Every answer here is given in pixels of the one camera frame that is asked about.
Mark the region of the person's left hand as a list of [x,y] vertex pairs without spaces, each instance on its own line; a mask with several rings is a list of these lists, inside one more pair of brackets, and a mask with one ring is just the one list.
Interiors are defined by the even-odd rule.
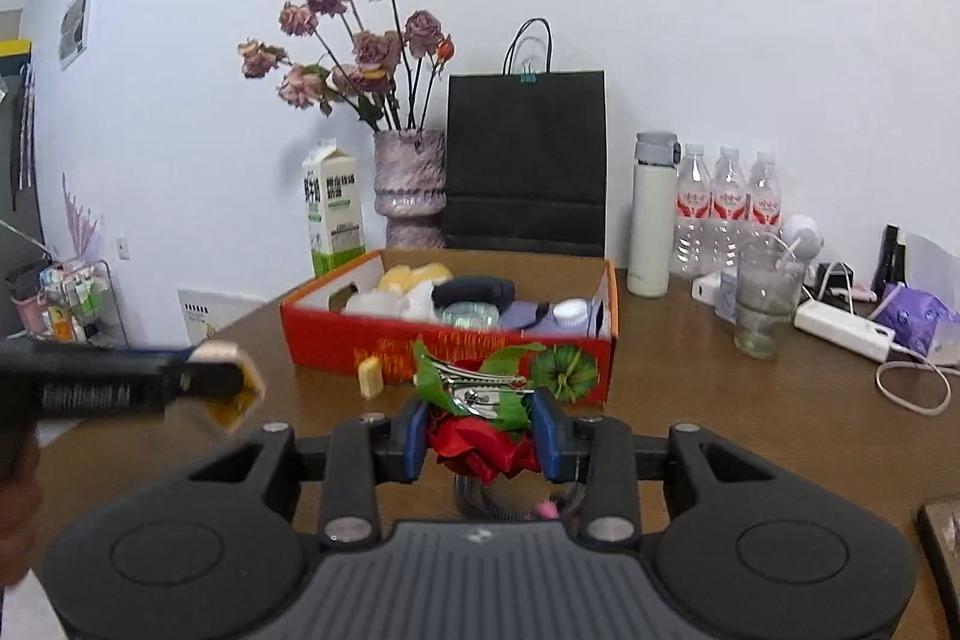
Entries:
[[2,486],[0,505],[0,581],[2,587],[16,587],[29,570],[29,558],[36,544],[37,518],[43,505],[43,487],[37,468],[41,447],[36,432],[29,432],[21,448],[13,477]]

